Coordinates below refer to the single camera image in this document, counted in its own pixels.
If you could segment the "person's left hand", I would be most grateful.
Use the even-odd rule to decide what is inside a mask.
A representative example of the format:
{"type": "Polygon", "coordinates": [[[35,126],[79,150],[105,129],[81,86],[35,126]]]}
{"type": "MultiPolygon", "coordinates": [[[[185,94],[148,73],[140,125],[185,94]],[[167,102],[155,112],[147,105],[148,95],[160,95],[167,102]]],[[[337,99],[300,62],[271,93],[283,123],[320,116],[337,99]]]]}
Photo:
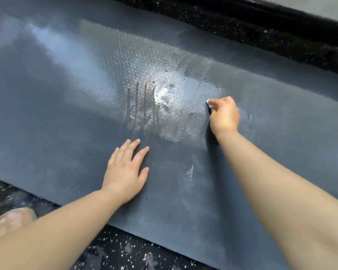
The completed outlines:
{"type": "Polygon", "coordinates": [[[112,197],[118,206],[126,204],[142,190],[138,186],[138,176],[143,169],[141,165],[149,152],[149,147],[146,146],[136,153],[134,151],[131,161],[125,161],[125,142],[119,147],[120,150],[113,163],[109,167],[107,164],[101,188],[101,191],[112,197]]]}

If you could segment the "person's left forearm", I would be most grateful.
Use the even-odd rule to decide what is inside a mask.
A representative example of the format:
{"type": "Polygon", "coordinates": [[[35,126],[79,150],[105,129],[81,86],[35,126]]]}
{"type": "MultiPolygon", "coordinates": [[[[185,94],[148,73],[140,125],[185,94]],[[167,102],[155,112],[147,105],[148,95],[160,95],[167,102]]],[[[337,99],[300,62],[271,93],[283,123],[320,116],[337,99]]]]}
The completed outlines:
{"type": "Polygon", "coordinates": [[[0,237],[0,270],[69,270],[122,205],[95,191],[0,237]]]}

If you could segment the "person's right forearm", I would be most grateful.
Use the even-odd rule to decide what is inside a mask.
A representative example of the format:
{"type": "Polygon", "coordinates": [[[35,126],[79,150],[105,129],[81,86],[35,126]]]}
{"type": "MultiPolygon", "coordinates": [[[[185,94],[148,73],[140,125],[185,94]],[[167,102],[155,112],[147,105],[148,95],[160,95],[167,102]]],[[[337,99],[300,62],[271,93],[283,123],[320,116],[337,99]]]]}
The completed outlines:
{"type": "Polygon", "coordinates": [[[215,131],[257,218],[291,269],[338,270],[338,199],[238,133],[215,131]]]}

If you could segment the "dark grey textured rubber mat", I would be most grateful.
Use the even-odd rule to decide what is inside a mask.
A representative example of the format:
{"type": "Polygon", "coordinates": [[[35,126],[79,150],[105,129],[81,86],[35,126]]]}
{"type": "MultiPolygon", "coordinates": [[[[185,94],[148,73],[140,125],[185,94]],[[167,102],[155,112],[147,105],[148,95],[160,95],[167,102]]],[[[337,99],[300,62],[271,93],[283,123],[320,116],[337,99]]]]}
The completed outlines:
{"type": "Polygon", "coordinates": [[[147,182],[111,225],[214,268],[287,270],[209,140],[224,96],[244,137],[338,199],[338,74],[112,0],[0,0],[0,180],[65,205],[140,139],[147,182]]]}

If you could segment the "person's right hand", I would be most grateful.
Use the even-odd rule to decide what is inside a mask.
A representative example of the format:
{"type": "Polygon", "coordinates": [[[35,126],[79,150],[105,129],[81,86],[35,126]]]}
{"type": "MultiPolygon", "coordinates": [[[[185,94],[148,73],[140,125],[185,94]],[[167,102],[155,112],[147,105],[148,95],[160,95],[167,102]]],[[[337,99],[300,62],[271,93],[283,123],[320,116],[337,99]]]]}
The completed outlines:
{"type": "Polygon", "coordinates": [[[210,128],[215,137],[227,134],[228,132],[237,132],[240,122],[239,108],[224,105],[218,110],[212,110],[210,116],[210,128]]]}

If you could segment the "white soap foam blob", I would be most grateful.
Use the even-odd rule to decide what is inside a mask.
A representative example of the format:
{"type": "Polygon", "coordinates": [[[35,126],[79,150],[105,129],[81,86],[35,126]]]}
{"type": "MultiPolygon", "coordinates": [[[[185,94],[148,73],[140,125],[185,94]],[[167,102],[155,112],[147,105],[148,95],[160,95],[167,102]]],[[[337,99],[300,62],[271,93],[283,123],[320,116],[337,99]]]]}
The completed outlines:
{"type": "Polygon", "coordinates": [[[165,104],[164,97],[168,92],[167,84],[162,79],[154,81],[153,97],[156,104],[165,104]]]}

